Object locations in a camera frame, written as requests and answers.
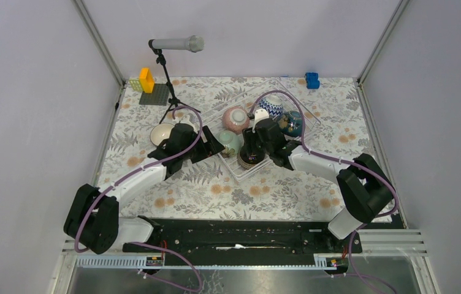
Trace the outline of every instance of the metal frame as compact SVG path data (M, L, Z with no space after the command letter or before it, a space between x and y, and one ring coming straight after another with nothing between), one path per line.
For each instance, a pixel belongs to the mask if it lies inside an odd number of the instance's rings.
M79 16L84 21L86 29L90 33L93 42L99 49L99 52L101 53L102 58L106 62L106 65L108 65L108 68L110 69L110 72L112 73L114 79L120 87L124 87L124 77L122 76L115 60L113 60L113 57L110 51L108 50L106 43L104 43L104 40L102 40L101 34L99 33L97 26L93 22L93 19L91 18L91 15L88 12L88 9L86 8L86 5L84 4L83 0L72 0L72 2L74 3L75 8L77 9L77 13L79 13Z
M375 64L375 61L377 60L378 56L380 55L380 52L384 48L389 36L393 32L393 29L395 29L396 24L398 23L400 17L404 13L404 10L407 8L408 4L411 2L411 0L400 0L400 2L397 5L397 8L393 12L393 15L391 16L391 19L387 23L386 28L384 29L384 32L382 33L382 36L380 37L379 41L377 42L375 49L371 53L370 57L368 58L368 62L366 63L366 66L360 73L358 82L360 84L364 83L366 78L368 77L368 74L371 71L371 68Z
M382 168L382 171L384 171L384 173L389 178L389 181L393 184L395 189L398 190L398 185L395 182L395 178L393 177L393 174L391 173L391 169L389 168L389 163L387 160L386 152L384 150L380 136L378 135L379 132L375 124L375 120L373 119L373 115L371 115L371 107L365 95L362 84L356 83L356 89L357 89L357 96L360 102L360 107L362 109L362 113L364 114L366 125L368 126L368 134L370 136L371 142L373 143L373 148L375 149L375 157L377 159L377 162ZM400 207L398 208L398 213L400 217L402 218L404 228L408 228L408 222L407 222L407 219L404 213L404 209L402 207L402 203L400 204Z
M125 82L122 74L120 73L116 63L114 62L111 54L109 53L106 44L102 40L102 37L97 30L91 16L86 9L82 0L73 0L72 1L85 22L85 26L87 27L88 31L90 32L96 46L98 47L99 51L101 52L102 57L104 58L105 62L107 63L113 77L117 81L117 83L121 87L121 95L117 102L117 106L120 103L121 99L124 96L125 91ZM361 75L359 76L356 84L357 94L359 97L359 102L362 107L362 111L364 113L364 117L366 119L366 123L368 126L368 132L370 134L371 141L373 142L373 146L375 149L375 155L377 156L377 160L381 165L381 168L384 172L388 175L389 179L395 185L394 177L392 176L391 170L389 169L389 164L387 161L386 153L384 152L384 148L382 145L381 140L379 139L378 130L375 124L375 121L371 115L371 108L366 97L366 93L363 88L363 82L366 80L368 74L371 71L374 63L376 62L377 57L380 55L381 50L383 49L384 45L386 44L389 36L391 35L392 31L395 28L398 20L400 19L402 13L408 6L411 0L401 0L393 13L391 20L388 22L381 38L379 39L378 43L376 44L373 53L371 54L366 66L364 67ZM113 131L113 127L115 125L116 116L118 114L118 107L116 106L113 116L110 119L110 127L107 131L105 136L103 150L99 156L99 160L97 162L97 168L95 171L95 175L93 177L92 183L96 183L99 171L102 167L103 158L107 151L109 145L109 139L111 137L111 133ZM407 227L406 217L404 215L402 207L399 209L400 217L402 218L404 227ZM429 257L427 254L427 250L425 244L422 240L422 235L419 230L402 230L402 229L377 229L377 230L361 230L359 231L360 240L362 242L363 253L361 254L354 254L354 256L383 256L383 257L391 257L391 256L407 256L412 265L416 275L417 282L419 284L419 288L422 293L440 293L438 284L434 277L434 274L431 271L431 265L429 261ZM117 261L118 263L115 266L124 266L127 263L124 263L125 260L130 259L142 259L143 257L147 256L158 256L157 254L151 253L124 253L121 249L111 249L104 254L105 256L98 256L98 255L86 255L78 257L77 253L74 251L74 240L68 238L63 246L62 254L59 257L59 260L56 265L56 269L54 271L53 278L48 288L49 293L67 293L69 290L70 282L73 277L73 273L76 267L81 266L84 264L84 261L80 262L83 259L92 259L97 260L99 264L102 264L103 261L101 260L112 260ZM322 258L326 257L336 257L336 255L332 254L319 254L314 256L316 259L316 264ZM184 268L185 266L178 266L172 268ZM240 269L244 268L255 268L255 269L263 269L264 267L247 267L241 266Z
M425 248L422 234L419 230L360 230L363 253L353 256L376 256L376 257L407 257L417 279L422 293L440 294L438 284L431 271L429 257ZM54 276L55 285L50 287L49 293L65 294L72 282L73 272L76 267L95 268L134 268L137 262L145 257L160 256L159 253L123 253L121 249L110 249L103 255L84 253L79 256L74 251L74 240L66 240L65 247L58 263L59 274ZM316 266L197 266L204 270L324 270L322 261L327 257L338 257L337 254L315 254ZM188 266L168 266L167 268L186 270Z
M122 102L122 99L124 98L124 94L126 93L127 88L128 88L128 84L121 87L120 95L117 99L117 102L114 105L115 111L110 117L110 124L108 126L108 129L106 130L106 134L104 135L104 139L102 141L102 150L101 150L101 153L99 153L99 157L97 158L97 164L95 165L95 171L91 179L91 184L93 186L97 186L97 181L99 180L99 177L101 175L102 165L104 164L104 157L106 156L106 153L108 152L108 148L110 146L110 139L112 137L113 130L115 128L116 117L118 116L118 113L120 111L120 103Z

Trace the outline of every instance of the cable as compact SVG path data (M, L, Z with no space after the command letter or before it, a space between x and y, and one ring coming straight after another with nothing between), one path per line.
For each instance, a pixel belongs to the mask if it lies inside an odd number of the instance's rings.
M74 249L77 253L82 253L82 252L86 252L88 250L88 248L84 248L84 249L80 249L79 248L79 240L80 240L80 237L81 237L81 234L83 233L83 229L86 225L86 222L88 221L88 218L90 218L90 215L91 215L91 212L95 209L95 207L97 206L97 204L99 204L100 200L106 196L106 194L108 192L110 192L111 190L113 190L116 186L120 185L123 181L127 180L128 178L130 178L131 176L133 176L134 174L142 171L142 170L145 170L146 168L150 168L152 166L155 166L155 165L158 165L158 164L161 164L161 163L164 163L168 160L171 160L171 159L175 159L177 157L180 157L184 154L186 154L189 150L191 150L194 145L196 145L196 143L198 143L198 140L200 140L200 138L202 137L202 117L200 116L200 114L198 114L197 111L195 111L195 109L193 107L190 107L190 106L186 106L186 105L180 105L178 107L175 107L175 109L173 109L173 119L175 118L175 112L177 110L180 110L182 108L187 108L189 110L191 110L192 112L194 112L194 114L196 114L196 116L198 117L198 121L200 122L200 129L198 131L198 136L196 136L196 139L194 139L193 143L191 143L191 145L189 145L189 147L187 147L185 150L183 151L180 151L179 153L173 155L173 156L169 156L169 157L166 157L164 159L161 159L159 161L155 161L155 162L152 162L150 164L146 164L144 165L143 167L139 167L137 168L136 170L134 171L131 171L129 172L127 175L123 176L122 178L120 178L118 181L116 181L113 186L109 186L108 188L106 188L106 190L102 191L101 194L99 194L99 196L97 196L97 198L95 199L95 201L93 201L93 203L91 204L90 208L88 208L88 210L86 211L86 214L83 218L83 220L81 221L81 224L79 225L79 229L77 230L77 234L75 235L75 242L74 242Z
M254 108L256 107L257 103L263 97L265 97L268 94L272 94L272 93L280 93L280 94L283 94L286 97L290 98L290 100L293 101L293 103L295 104L295 106L299 110L299 113L301 113L301 115L303 115L303 110L301 109L301 106L299 106L298 101L294 97L292 97L290 94L288 94L287 92L281 91L281 90L272 90L272 91L268 91L268 92L265 92L265 93L261 94L261 96L259 96L256 99L256 101L254 102L254 104L252 105L252 108L250 110L250 114L252 114L252 112L254 111ZM326 154L323 154L323 153L312 151L305 144L305 129L306 129L306 122L305 122L305 120L303 118L302 123L301 123L301 146L303 147L303 149L305 151L309 151L310 154L318 156L320 158L324 158L324 159L331 160L331 161L334 161L334 162L339 162L339 163L343 162L345 164L353 165L354 167L357 167L357 168L369 173L370 175L374 176L377 180L381 181L389 189L389 191L393 195L393 199L395 200L395 205L393 206L393 208L390 211L388 211L386 213L381 213L381 214L377 215L376 217L388 216L388 215L394 213L398 209L398 206L400 204L400 200L398 199L397 191L395 191L395 189L393 188L393 186L391 186L391 184L389 184L389 182L387 182L383 177L379 176L379 174L375 173L374 171L371 171L369 168L366 168L366 167L363 167L360 164L357 164L356 162L353 162L353 161L350 161L350 160L339 159L337 157L333 157L333 156L329 156L329 155L326 155Z
M156 247L156 246L149 245L149 244L146 244L146 243L141 243L141 242L131 242L130 244L138 245L138 246L142 246L142 247L147 247L147 248L158 250L158 251L166 251L166 252L169 252L169 253L177 256L178 258L182 259L194 271L194 274L196 275L196 278L198 279L198 288L197 289L187 288L187 287L184 287L184 286L179 285L177 283L162 279L161 277L155 277L155 276L152 276L152 275L149 275L149 276L146 276L146 277L150 277L150 278L152 278L154 280L164 282L166 284L169 284L169 285L174 286L176 288L182 289L184 291L200 292L202 290L202 288L204 287L204 283L202 282L202 277L200 276L200 273L198 272L198 270L196 270L194 265L192 265L192 263L189 260L187 260L187 258L182 256L178 252L175 252L173 250L166 249L166 248Z
M366 226L366 224L362 224L360 225L359 228L357 228L357 230L360 230L362 228L364 228ZM351 268L353 268L353 271L355 272L355 274L359 277L359 279L364 283L366 284L370 289L372 289L373 291L375 291L376 293L379 293L379 294L384 294L384 292L380 291L379 289L377 289L375 286L371 285L370 283L368 283L368 281L366 281L364 279L364 277L362 277L362 275L359 273L359 271L357 270L357 268L355 267L355 263L353 262L353 258L351 257L351 247L352 247L352 244L353 244L353 239L355 237L355 234L357 233L357 230L351 232L351 235L349 237L349 243L348 243L348 258L349 258L349 264L351 265Z
M316 277L312 277L312 279L336 279L338 277L361 277L361 276L364 279L371 279L371 280L377 281L377 282L379 282L381 284L384 284L388 288L390 288L395 294L397 293L397 289L395 289L395 287L391 286L390 283L382 280L379 277L371 276L369 274L333 274L331 276L316 276Z
M265 92L263 94L261 94L257 99L256 101L254 102L254 104L252 105L251 107L251 110L250 110L250 114L252 114L252 112L254 111L254 108L256 107L257 103L263 98L265 97L266 95L268 94L272 94L272 93L280 93L280 94L283 94L285 95L286 97L290 98L290 100L292 100L292 102L295 104L295 106L297 107L297 109L299 110L299 113L301 115L303 115L303 110L301 109L301 106L299 106L299 103L297 101L297 99L295 99L294 97L292 97L290 94L288 94L287 92L285 91L281 91L281 90L272 90L272 91L268 91L268 92ZM396 210L398 210L398 206L400 204L400 200L398 199L398 195L397 195L397 191L393 188L393 186L391 186L391 184L389 184L389 182L387 182L382 176L380 176L379 174L375 173L374 171L370 170L369 168L367 167L363 167L362 165L360 164L357 164L356 162L353 162L353 161L350 161L350 160L344 160L344 159L339 159L337 157L333 157L333 156L329 156L329 155L326 155L326 154L323 154L323 153L319 153L319 152L316 152L316 151L312 151L310 148L308 148L305 144L305 129L306 129L306 122L305 122L305 119L303 117L303 120L302 120L302 123L301 123L301 146L303 147L303 149L307 152L309 152L310 154L312 155L315 155L315 156L318 156L320 158L323 158L323 159L327 159L327 160L331 160L331 161L334 161L334 162L338 162L338 163L342 163L344 162L345 164L349 164L349 165L352 165L354 167L357 167L363 171L365 171L366 173L369 173L370 175L374 176L377 180L381 181L388 189L389 191L391 192L391 194L393 195L393 199L395 200L395 205L393 206L393 208L386 212L386 213L381 213L381 214L378 214L376 217L383 217L383 216L388 216L388 215L391 215L392 213L394 213ZM364 226L366 226L366 224L362 224L358 229L361 229L363 228ZM353 231L351 232L351 235L350 235L350 239L349 239L349 246L348 246L348 258L349 258L349 262L353 268L353 271L355 272L355 275L359 277L359 279L364 283L366 284L370 289L372 289L373 291L375 291L376 293L384 293L380 290L378 290L375 286L371 285L370 283L368 283L368 281L366 281L366 279L364 279L364 276L366 275L361 275L357 268L355 267L355 264L353 262L353 259L351 258L351 247L352 247L352 242L353 242L353 238L355 236L355 234L357 233L357 231Z

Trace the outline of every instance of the microphone stand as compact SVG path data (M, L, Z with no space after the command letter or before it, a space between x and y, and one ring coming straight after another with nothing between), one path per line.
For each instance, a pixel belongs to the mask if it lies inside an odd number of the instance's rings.
M162 49L155 49L151 46L151 41L153 40L150 40L149 42L149 46L150 48L153 50L153 53L156 54L158 57L156 58L156 63L157 64L161 64L162 67L164 68L164 73L166 73L166 79L167 79L167 83L166 83L166 86L167 88L169 89L169 92L171 93L171 98L168 100L169 102L169 108L166 110L166 113L164 113L164 116L162 116L162 119L160 120L160 124L164 121L164 118L166 118L166 115L168 114L168 112L170 111L173 111L174 108L178 107L178 104L182 104L182 105L185 105L185 106L189 106L185 103L183 103L182 101L180 101L180 99L178 99L175 95L175 90L173 89L173 84L171 84L171 80L169 79L169 74L167 73L167 69L166 69L166 58L164 57L164 55L162 54Z

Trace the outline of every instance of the microphone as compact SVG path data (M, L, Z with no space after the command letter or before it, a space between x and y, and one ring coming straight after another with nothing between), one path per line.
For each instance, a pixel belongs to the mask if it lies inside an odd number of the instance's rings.
M153 39L149 41L149 46L155 50L188 50L198 52L204 49L204 45L204 38L198 36L191 36L185 39Z

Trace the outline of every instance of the gray wall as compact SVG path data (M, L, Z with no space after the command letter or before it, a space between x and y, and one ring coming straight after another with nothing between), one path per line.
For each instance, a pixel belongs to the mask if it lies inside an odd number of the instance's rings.
M461 293L461 1L411 1L365 89L407 220Z
M71 1L0 1L0 293L44 293L117 86Z
M205 39L205 50L167 51L173 76L356 77L398 0L85 0L125 77L154 75L149 39Z

